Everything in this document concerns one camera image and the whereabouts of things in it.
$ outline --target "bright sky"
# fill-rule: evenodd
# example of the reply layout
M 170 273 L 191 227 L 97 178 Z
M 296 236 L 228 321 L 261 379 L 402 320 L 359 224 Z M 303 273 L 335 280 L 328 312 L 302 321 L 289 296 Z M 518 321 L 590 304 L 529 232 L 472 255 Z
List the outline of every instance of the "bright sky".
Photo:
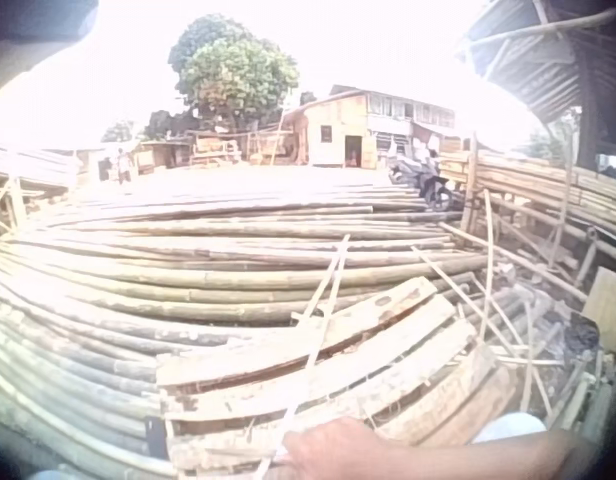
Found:
M 300 90 L 334 83 L 455 108 L 460 127 L 500 148 L 536 120 L 453 60 L 484 0 L 100 0 L 92 32 L 0 91 L 0 140 L 32 147 L 97 143 L 118 119 L 145 125 L 181 111 L 168 53 L 195 18 L 219 12 L 280 45 L 298 62 Z

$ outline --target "door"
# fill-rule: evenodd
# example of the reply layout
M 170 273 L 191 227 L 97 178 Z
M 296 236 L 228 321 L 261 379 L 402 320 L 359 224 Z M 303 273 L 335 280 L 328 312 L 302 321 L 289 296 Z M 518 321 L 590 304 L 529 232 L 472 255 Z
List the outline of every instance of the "door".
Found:
M 361 167 L 361 141 L 357 135 L 346 135 L 346 166 Z

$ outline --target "person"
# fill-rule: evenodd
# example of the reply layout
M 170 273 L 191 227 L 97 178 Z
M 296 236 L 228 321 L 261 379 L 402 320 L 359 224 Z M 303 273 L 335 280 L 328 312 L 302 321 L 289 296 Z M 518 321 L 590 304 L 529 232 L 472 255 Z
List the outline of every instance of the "person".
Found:
M 594 449 L 563 430 L 442 448 L 386 440 L 362 422 L 340 418 L 305 432 L 288 432 L 287 455 L 301 480 L 570 479 L 585 471 Z
M 122 148 L 119 148 L 119 155 L 117 156 L 117 171 L 119 174 L 119 185 L 123 185 L 124 182 L 130 182 L 130 156 L 124 153 Z

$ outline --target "metal roof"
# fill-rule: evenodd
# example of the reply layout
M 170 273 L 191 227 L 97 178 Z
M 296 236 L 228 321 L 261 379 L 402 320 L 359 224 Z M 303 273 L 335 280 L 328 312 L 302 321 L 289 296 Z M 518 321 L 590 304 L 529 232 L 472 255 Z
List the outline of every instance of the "metal roof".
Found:
M 537 33 L 547 23 L 556 32 Z M 506 34 L 508 40 L 501 38 Z M 587 0 L 494 0 L 465 42 L 469 53 L 460 57 L 471 55 L 478 75 L 512 93 L 544 123 L 581 105 L 581 73 L 588 68 L 601 140 L 616 144 L 616 9 Z

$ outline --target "hand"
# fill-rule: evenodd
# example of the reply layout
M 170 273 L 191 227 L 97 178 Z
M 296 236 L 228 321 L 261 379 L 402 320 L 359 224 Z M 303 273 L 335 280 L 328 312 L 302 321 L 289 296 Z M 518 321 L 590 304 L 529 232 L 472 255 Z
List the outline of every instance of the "hand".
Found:
M 344 417 L 284 438 L 288 462 L 302 480 L 362 480 L 385 461 L 391 444 L 362 422 Z

